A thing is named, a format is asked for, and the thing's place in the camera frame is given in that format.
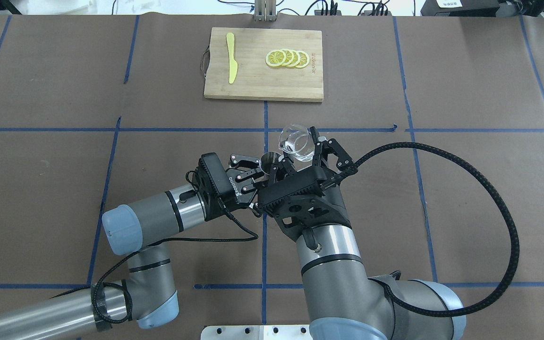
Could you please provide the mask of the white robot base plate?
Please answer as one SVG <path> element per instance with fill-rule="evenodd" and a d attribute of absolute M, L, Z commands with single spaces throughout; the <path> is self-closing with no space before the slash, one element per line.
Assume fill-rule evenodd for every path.
<path fill-rule="evenodd" d="M 200 335 L 201 340 L 312 340 L 307 324 L 212 325 Z"/>

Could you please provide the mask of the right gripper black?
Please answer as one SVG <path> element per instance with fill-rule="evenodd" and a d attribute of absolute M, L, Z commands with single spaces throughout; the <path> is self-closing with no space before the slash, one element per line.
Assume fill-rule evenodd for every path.
<path fill-rule="evenodd" d="M 325 190 L 320 185 L 336 174 L 328 168 L 330 154 L 337 158 L 335 166 L 340 172 L 357 172 L 357 166 L 335 138 L 324 138 L 314 126 L 309 127 L 309 132 L 315 145 L 312 166 L 298 171 L 290 156 L 280 157 L 281 180 L 268 184 L 257 194 L 259 207 L 274 218 L 291 240 L 297 240 L 307 228 L 351 227 L 339 185 Z"/>

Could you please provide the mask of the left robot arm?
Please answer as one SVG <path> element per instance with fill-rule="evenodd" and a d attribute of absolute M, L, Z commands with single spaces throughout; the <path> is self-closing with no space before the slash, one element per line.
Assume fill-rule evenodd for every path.
<path fill-rule="evenodd" d="M 179 314 L 170 254 L 165 243 L 220 216 L 235 221 L 238 209 L 261 213 L 253 203 L 262 161 L 233 154 L 229 167 L 216 153 L 201 155 L 187 184 L 122 204 L 102 216 L 112 251 L 123 256 L 129 275 L 56 295 L 41 303 L 0 314 L 0 340 L 70 340 L 135 320 L 142 329 L 160 327 Z"/>

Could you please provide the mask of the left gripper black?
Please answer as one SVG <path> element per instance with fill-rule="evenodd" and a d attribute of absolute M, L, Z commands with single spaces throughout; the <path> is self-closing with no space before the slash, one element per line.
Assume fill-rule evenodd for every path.
<path fill-rule="evenodd" d="M 261 168 L 260 158 L 233 153 L 229 166 L 236 170 L 226 170 L 225 174 L 233 189 L 229 198 L 229 208 L 255 210 L 255 195 L 261 185 L 257 180 L 268 176 Z"/>

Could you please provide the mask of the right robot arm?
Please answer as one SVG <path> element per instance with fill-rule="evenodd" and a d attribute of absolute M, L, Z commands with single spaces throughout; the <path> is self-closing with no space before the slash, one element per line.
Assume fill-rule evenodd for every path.
<path fill-rule="evenodd" d="M 262 159 L 268 174 L 259 206 L 297 247 L 314 340 L 459 340 L 464 315 L 431 317 L 406 310 L 385 292 L 425 310 L 462 308 L 456 293 L 426 280 L 400 280 L 401 273 L 368 276 L 345 207 L 340 182 L 357 172 L 334 138 L 314 127 L 287 125 L 282 154 Z"/>

